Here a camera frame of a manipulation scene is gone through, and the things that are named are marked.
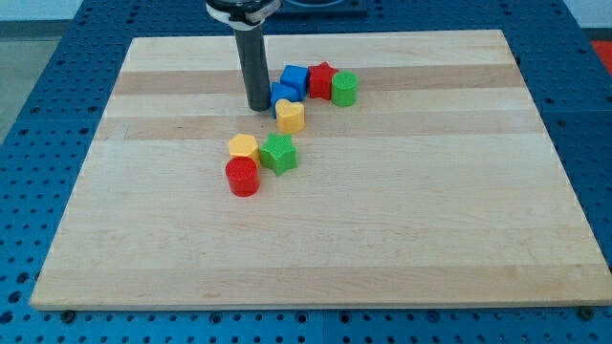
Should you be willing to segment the robot arm flange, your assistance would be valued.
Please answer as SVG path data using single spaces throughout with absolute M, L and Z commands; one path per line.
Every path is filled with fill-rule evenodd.
M 282 7 L 281 0 L 206 0 L 208 14 L 237 31 L 250 31 Z

